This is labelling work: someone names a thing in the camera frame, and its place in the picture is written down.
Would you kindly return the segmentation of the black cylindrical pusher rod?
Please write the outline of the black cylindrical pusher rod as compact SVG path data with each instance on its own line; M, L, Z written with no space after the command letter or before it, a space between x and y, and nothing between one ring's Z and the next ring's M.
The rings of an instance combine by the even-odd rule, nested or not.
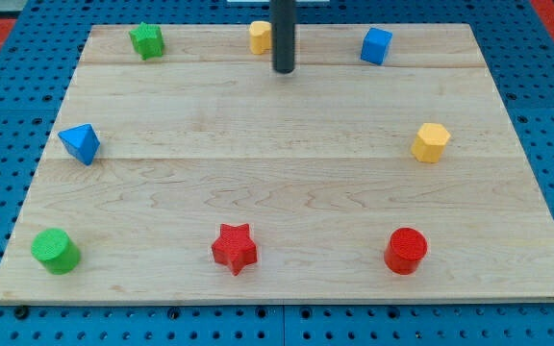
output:
M272 31L272 68L289 74L295 68L296 6L294 0L269 2Z

